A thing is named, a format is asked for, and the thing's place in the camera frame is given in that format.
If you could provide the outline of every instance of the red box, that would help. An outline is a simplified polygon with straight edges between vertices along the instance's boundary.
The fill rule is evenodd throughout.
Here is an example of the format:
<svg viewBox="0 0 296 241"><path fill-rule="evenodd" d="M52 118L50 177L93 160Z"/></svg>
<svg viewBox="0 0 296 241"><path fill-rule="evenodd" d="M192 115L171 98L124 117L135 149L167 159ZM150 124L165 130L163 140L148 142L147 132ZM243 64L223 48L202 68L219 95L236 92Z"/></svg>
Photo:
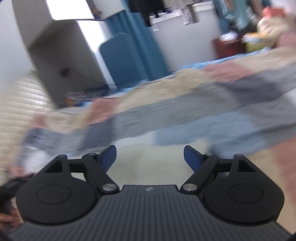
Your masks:
<svg viewBox="0 0 296 241"><path fill-rule="evenodd" d="M221 42L219 39L214 39L213 44L218 59L246 52L246 46L242 43L241 39L230 42Z"/></svg>
<svg viewBox="0 0 296 241"><path fill-rule="evenodd" d="M285 11L283 8L273 8L273 7L266 7L262 11L263 17L275 17L275 16L282 16L286 17Z"/></svg>

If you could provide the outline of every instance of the pink fabric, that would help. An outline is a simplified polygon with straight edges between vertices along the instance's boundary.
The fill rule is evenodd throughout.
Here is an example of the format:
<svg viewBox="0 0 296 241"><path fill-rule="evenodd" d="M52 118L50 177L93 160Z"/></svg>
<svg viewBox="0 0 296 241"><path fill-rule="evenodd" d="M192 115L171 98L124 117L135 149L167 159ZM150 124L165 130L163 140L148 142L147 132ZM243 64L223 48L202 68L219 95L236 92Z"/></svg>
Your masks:
<svg viewBox="0 0 296 241"><path fill-rule="evenodd" d="M34 128L34 127L46 129L46 115L45 114L37 114L36 116L34 116L30 128Z"/></svg>
<svg viewBox="0 0 296 241"><path fill-rule="evenodd" d="M96 124L109 119L115 112L117 98L98 98L91 105L91 113L87 124Z"/></svg>
<svg viewBox="0 0 296 241"><path fill-rule="evenodd" d="M296 204L296 138L282 142L272 148L281 168L287 188Z"/></svg>
<svg viewBox="0 0 296 241"><path fill-rule="evenodd" d="M9 171L14 177L24 176L24 169L22 167L9 167Z"/></svg>
<svg viewBox="0 0 296 241"><path fill-rule="evenodd" d="M233 61L227 61L221 64L209 64L204 68L204 71L208 72L208 75L218 82L236 81L245 76L255 74Z"/></svg>
<svg viewBox="0 0 296 241"><path fill-rule="evenodd" d="M296 32L283 33L278 40L278 47L296 48Z"/></svg>

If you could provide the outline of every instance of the yellow item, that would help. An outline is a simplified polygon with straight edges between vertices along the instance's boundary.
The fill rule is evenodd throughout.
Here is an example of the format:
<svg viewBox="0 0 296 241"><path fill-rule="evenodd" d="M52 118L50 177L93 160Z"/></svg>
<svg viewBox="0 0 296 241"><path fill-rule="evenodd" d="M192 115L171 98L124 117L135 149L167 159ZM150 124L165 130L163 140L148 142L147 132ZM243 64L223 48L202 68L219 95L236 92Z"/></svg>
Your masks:
<svg viewBox="0 0 296 241"><path fill-rule="evenodd" d="M246 44L246 53L251 53L257 50L264 49L266 45L264 43L258 43L258 44Z"/></svg>
<svg viewBox="0 0 296 241"><path fill-rule="evenodd" d="M250 37L250 38L257 38L257 39L265 39L266 33L246 33L244 37Z"/></svg>

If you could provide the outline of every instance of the small logo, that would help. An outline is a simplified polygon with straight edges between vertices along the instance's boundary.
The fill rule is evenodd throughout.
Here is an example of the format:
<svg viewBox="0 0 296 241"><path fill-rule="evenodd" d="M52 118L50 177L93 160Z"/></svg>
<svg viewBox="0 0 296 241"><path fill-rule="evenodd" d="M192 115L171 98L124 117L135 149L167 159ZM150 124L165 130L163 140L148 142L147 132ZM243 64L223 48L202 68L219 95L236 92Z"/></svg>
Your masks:
<svg viewBox="0 0 296 241"><path fill-rule="evenodd" d="M154 189L153 187L148 187L148 188L146 188L145 190L146 190L147 192L151 192L153 189Z"/></svg>

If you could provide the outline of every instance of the white wall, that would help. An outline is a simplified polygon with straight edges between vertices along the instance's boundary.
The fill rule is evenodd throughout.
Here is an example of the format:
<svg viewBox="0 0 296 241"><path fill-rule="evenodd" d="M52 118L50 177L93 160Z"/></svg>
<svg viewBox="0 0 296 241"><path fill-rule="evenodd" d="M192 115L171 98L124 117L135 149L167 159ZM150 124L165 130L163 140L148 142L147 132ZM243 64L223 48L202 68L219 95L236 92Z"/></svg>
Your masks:
<svg viewBox="0 0 296 241"><path fill-rule="evenodd" d="M296 0L271 0L275 7L283 7L289 22L296 30Z"/></svg>
<svg viewBox="0 0 296 241"><path fill-rule="evenodd" d="M33 69L17 27L11 0L0 2L0 91Z"/></svg>
<svg viewBox="0 0 296 241"><path fill-rule="evenodd" d="M96 8L102 12L102 19L106 19L124 10L121 0L93 0Z"/></svg>
<svg viewBox="0 0 296 241"><path fill-rule="evenodd" d="M275 7L284 7L286 13L296 14L296 0L271 0Z"/></svg>

